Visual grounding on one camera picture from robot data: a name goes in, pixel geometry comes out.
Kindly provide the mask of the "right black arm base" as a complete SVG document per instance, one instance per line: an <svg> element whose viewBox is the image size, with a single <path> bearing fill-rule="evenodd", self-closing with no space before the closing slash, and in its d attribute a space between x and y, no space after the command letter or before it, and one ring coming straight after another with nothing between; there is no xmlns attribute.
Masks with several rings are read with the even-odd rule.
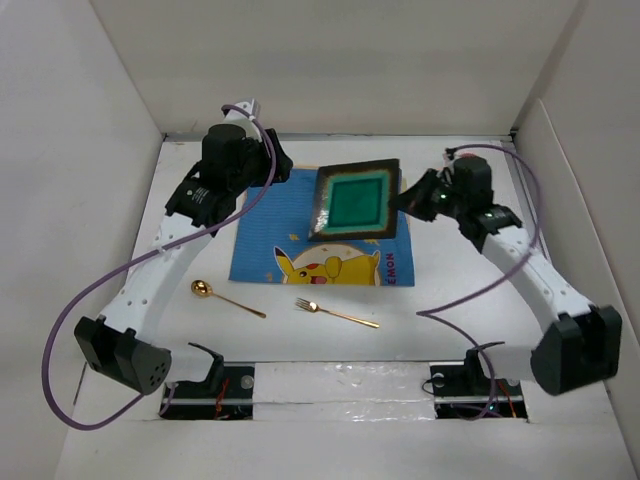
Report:
<svg viewBox="0 0 640 480"><path fill-rule="evenodd" d="M475 349L467 351L461 361L435 362L430 376L422 381L422 391L434 401L437 419L473 420L479 417L494 396L483 418L528 418L524 394L519 382L497 378L491 384L484 373L481 358Z"/></svg>

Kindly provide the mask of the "green square ceramic plate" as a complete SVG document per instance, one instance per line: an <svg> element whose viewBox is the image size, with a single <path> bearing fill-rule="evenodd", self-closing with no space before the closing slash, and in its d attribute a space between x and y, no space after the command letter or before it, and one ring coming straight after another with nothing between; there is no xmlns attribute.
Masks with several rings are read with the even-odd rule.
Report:
<svg viewBox="0 0 640 480"><path fill-rule="evenodd" d="M318 169L308 240L390 239L396 236L399 195L397 158L324 166Z"/></svg>

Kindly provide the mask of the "blue yellow Pikachu cloth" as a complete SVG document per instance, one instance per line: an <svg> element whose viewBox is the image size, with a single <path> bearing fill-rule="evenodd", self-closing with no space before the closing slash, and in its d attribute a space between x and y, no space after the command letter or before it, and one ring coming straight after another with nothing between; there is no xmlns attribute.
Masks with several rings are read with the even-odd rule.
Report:
<svg viewBox="0 0 640 480"><path fill-rule="evenodd" d="M238 222L229 279L245 283L412 287L409 224L392 239L310 242L314 169L294 169Z"/></svg>

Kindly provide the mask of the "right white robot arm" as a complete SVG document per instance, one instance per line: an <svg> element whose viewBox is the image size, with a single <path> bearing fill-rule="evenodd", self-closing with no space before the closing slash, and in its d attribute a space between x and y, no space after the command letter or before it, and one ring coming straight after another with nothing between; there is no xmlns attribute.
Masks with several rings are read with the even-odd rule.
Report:
<svg viewBox="0 0 640 480"><path fill-rule="evenodd" d="M536 318L542 337L534 346L469 350L474 359L462 381L483 394L498 379L537 383L558 396L614 377L619 368L622 318L598 306L567 282L536 247L536 240L508 207L494 201L485 159L462 156L442 171L429 169L391 205L416 219L442 215L496 266Z"/></svg>

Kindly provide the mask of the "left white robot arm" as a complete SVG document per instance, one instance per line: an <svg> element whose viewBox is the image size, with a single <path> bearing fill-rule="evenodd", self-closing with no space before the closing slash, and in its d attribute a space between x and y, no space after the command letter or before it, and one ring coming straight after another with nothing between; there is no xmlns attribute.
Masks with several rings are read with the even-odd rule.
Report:
<svg viewBox="0 0 640 480"><path fill-rule="evenodd" d="M124 287L95 319L83 317L75 339L89 367L139 394L164 383L171 352L155 337L166 306L200 251L215 237L236 200L250 187L284 183L293 166L277 133L261 139L237 125L211 127L202 158L176 187L151 244L151 259L138 265Z"/></svg>

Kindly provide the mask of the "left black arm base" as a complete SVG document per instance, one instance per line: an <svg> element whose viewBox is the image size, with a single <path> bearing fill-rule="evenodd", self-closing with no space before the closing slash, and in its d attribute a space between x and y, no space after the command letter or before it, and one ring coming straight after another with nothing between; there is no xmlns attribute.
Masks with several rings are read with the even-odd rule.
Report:
<svg viewBox="0 0 640 480"><path fill-rule="evenodd" d="M190 353L203 352L211 360L200 381L178 378L163 391L158 415L164 420L240 421L253 419L256 365L227 364L224 357L195 342Z"/></svg>

